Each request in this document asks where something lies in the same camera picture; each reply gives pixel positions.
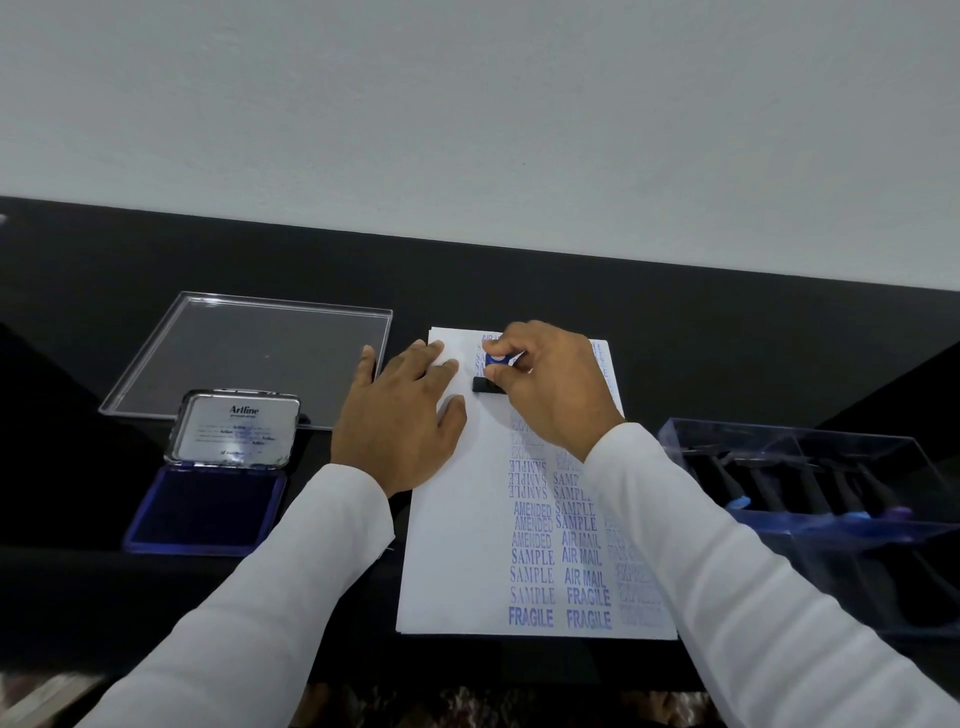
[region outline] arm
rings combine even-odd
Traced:
[[[624,424],[589,341],[510,324],[484,375],[650,564],[684,644],[731,727],[960,725],[960,706],[714,504],[640,425]]]
[[[462,397],[437,402],[457,362],[418,340],[372,380],[364,347],[330,460],[260,547],[130,675],[83,728],[285,728],[344,591],[394,538],[387,498],[449,459],[467,423]]]
[[[376,481],[327,465],[260,548],[81,725],[289,725],[337,600],[393,538]]]
[[[960,725],[949,695],[710,500],[641,425],[604,435],[581,482],[647,559],[730,726]]]

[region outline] artline ink pad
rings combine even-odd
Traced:
[[[270,532],[286,485],[300,400],[196,390],[124,537],[134,553],[245,556]]]

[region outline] left hand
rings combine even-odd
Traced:
[[[376,354],[364,347],[333,428],[330,462],[370,475],[387,497],[409,491],[450,459],[467,423],[462,395],[450,400],[440,421],[437,402],[457,373],[456,359],[430,366],[444,342],[418,339],[384,367],[376,381]]]

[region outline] white long-sleeve shirt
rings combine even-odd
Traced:
[[[734,728],[960,726],[960,706],[707,497],[640,425],[580,480],[644,555]],[[327,465],[270,537],[83,728],[285,728],[340,595],[394,537],[367,474]]]

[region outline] white paper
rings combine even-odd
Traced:
[[[493,331],[433,328],[467,400],[453,457],[413,493],[396,629],[676,640],[649,567],[580,489],[579,461],[502,395],[473,394]],[[605,341],[593,351],[622,411]]]

